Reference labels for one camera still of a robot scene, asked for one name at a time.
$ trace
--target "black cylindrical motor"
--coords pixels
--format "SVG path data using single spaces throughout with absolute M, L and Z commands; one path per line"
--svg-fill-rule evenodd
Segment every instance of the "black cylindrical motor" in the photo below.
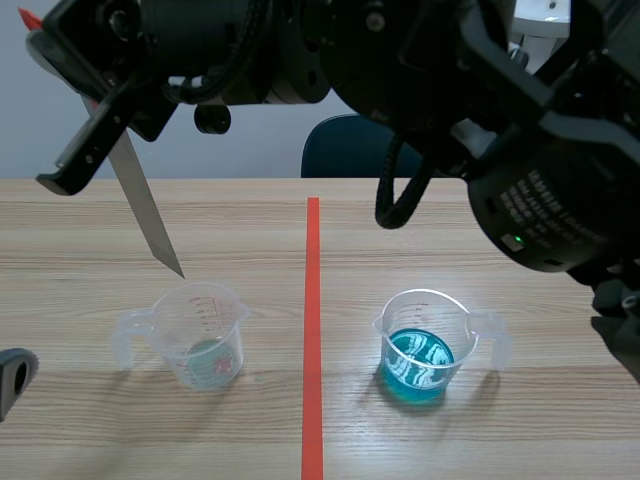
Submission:
M 169 75 L 202 75 L 229 56 L 248 0 L 142 0 L 142 32 L 149 54 Z

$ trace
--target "black cable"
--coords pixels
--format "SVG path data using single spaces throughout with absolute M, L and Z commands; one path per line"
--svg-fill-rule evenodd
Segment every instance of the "black cable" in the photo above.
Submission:
M 409 221 L 436 170 L 435 163 L 428 162 L 423 156 L 418 172 L 409 181 L 398 201 L 394 203 L 395 169 L 403 144 L 404 137 L 401 135 L 395 135 L 391 140 L 378 184 L 376 222 L 382 228 L 400 228 Z
M 216 72 L 202 77 L 202 85 L 194 87 L 192 79 L 186 78 L 180 86 L 163 85 L 167 99 L 173 103 L 199 104 L 220 96 L 247 68 L 256 47 L 260 33 L 269 12 L 270 0 L 250 0 L 239 39 L 231 46 L 231 52 L 222 67 Z

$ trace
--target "plastic measuring cup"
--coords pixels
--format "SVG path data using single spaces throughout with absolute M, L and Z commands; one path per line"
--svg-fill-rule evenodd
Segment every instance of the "plastic measuring cup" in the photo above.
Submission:
M 380 369 L 391 390 L 416 402 L 440 395 L 483 338 L 494 342 L 492 366 L 507 367 L 511 337 L 495 315 L 476 315 L 436 290 L 409 290 L 385 305 L 374 326 L 382 336 Z
M 249 313 L 228 288 L 191 283 L 167 292 L 151 308 L 120 316 L 111 348 L 119 367 L 131 368 L 131 337 L 142 335 L 184 384 L 221 387 L 242 367 L 240 324 Z

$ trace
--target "chair backrest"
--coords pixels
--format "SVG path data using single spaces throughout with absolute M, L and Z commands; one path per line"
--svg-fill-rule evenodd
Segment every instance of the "chair backrest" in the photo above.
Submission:
M 393 132 L 360 115 L 333 117 L 316 126 L 302 154 L 302 178 L 377 178 Z M 413 177 L 420 155 L 408 145 L 400 151 L 396 177 Z

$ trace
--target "wooden table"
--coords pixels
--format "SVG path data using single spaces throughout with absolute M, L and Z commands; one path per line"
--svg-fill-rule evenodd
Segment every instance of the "wooden table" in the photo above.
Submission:
M 151 258 L 119 186 L 57 197 L 0 182 L 0 348 L 41 370 L 0 425 L 3 480 L 300 478 L 306 199 L 321 198 L 326 479 L 631 479 L 640 390 L 589 326 L 588 289 L 528 271 L 476 225 L 465 188 L 436 181 L 410 225 L 383 231 L 373 181 L 152 181 L 189 280 L 251 306 L 246 362 L 220 394 L 182 387 L 148 347 L 116 372 L 119 312 L 178 278 Z M 431 287 L 500 313 L 512 368 L 488 350 L 437 406 L 390 401 L 372 319 Z

